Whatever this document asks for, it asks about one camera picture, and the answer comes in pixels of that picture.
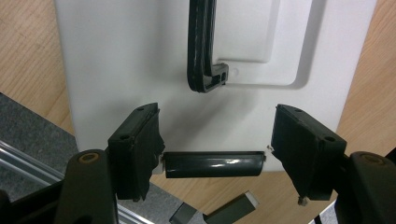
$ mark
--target black bracket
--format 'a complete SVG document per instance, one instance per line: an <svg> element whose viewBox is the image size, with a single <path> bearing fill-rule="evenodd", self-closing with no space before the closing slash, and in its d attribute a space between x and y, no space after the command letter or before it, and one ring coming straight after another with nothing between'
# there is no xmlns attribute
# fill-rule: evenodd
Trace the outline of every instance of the black bracket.
<svg viewBox="0 0 396 224"><path fill-rule="evenodd" d="M192 91L209 92L225 85L226 63L212 65L216 0L190 0L187 78Z"/></svg>
<svg viewBox="0 0 396 224"><path fill-rule="evenodd" d="M330 199L332 181L326 173L343 158L344 139L303 110L278 105L271 146L300 197Z"/></svg>
<svg viewBox="0 0 396 224"><path fill-rule="evenodd" d="M91 149L72 157L53 223L119 223L111 177L105 151Z"/></svg>
<svg viewBox="0 0 396 224"><path fill-rule="evenodd" d="M142 105L108 139L108 155L118 199L145 200L152 170L165 149L158 104Z"/></svg>

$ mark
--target wooden table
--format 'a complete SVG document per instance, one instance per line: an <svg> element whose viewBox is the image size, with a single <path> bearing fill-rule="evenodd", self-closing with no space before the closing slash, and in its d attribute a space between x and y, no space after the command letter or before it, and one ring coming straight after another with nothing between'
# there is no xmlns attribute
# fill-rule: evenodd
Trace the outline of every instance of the wooden table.
<svg viewBox="0 0 396 224"><path fill-rule="evenodd" d="M0 57L0 92L73 133L51 0L0 1ZM395 1L378 0L337 132L348 141L346 154L386 155L396 147ZM298 206L284 172L171 180L157 175L151 180L204 213L250 190L261 204L238 223L307 223L330 203Z"/></svg>

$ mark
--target white surface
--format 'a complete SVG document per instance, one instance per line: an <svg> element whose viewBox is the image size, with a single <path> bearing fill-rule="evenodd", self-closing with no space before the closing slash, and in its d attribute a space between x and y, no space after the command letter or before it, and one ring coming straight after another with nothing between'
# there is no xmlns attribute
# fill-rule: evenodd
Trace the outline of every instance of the white surface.
<svg viewBox="0 0 396 224"><path fill-rule="evenodd" d="M270 2L279 3L277 10L264 10L277 12L276 24L264 23L268 35L259 40L264 46L257 48L271 50L271 55L264 56L262 63L249 63L276 63L274 72L260 70L253 76L259 68L248 68L246 63L239 73L231 71L226 86L201 94L191 91L187 83L189 1L55 0L78 148L106 148L108 137L136 107L153 102L161 109L160 133L167 151L265 150L271 142L277 104L300 107L335 130L375 0ZM218 10L222 4L226 3L218 1ZM304 40L298 35L302 29L295 35L283 30L282 22L290 18L305 30ZM275 32L268 47L271 25ZM291 41L290 53L279 54L285 49L277 43L291 36L300 42ZM288 59L298 45L297 62ZM238 69L234 63L231 67ZM297 71L290 73L292 79L285 72L296 66L291 63L297 64ZM248 84L237 78L243 76L250 76ZM273 77L274 85L268 85L265 76ZM271 153L266 155L264 170L282 170Z"/></svg>
<svg viewBox="0 0 396 224"><path fill-rule="evenodd" d="M291 84L303 49L312 0L218 1L215 61L230 67L228 83Z"/></svg>

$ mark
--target metal bar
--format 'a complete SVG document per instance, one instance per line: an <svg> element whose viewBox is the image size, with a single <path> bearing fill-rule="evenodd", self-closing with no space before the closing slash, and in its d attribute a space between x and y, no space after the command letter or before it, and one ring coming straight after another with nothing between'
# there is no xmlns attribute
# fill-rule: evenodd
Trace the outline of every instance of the metal bar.
<svg viewBox="0 0 396 224"><path fill-rule="evenodd" d="M43 186L49 186L64 178L61 172L54 170L41 161L38 161L15 147L8 145L0 140L0 165L14 171L18 174L26 176ZM139 216L138 214L128 210L127 208L117 205L120 223L141 224L153 222Z"/></svg>
<svg viewBox="0 0 396 224"><path fill-rule="evenodd" d="M197 210L187 203L182 203L177 211L171 216L169 222L171 224L187 224L195 215Z"/></svg>
<svg viewBox="0 0 396 224"><path fill-rule="evenodd" d="M212 214L205 216L207 224L235 223L237 220L256 210L259 201L248 191L224 204Z"/></svg>

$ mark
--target gray floor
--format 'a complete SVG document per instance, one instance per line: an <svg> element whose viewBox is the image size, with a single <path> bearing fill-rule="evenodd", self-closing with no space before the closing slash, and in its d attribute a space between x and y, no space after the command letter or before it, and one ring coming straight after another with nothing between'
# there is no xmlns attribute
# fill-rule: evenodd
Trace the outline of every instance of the gray floor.
<svg viewBox="0 0 396 224"><path fill-rule="evenodd" d="M320 220L323 224L337 224L337 216L334 210L334 203L330 204L323 212L320 214Z"/></svg>
<svg viewBox="0 0 396 224"><path fill-rule="evenodd" d="M1 93L0 127L0 140L63 174L69 158L78 153L73 135ZM11 201L43 187L23 175L0 166L0 189L7 191ZM119 201L119 204L154 223L168 223L182 201L151 184L144 202ZM202 214L197 212L189 223L205 222Z"/></svg>

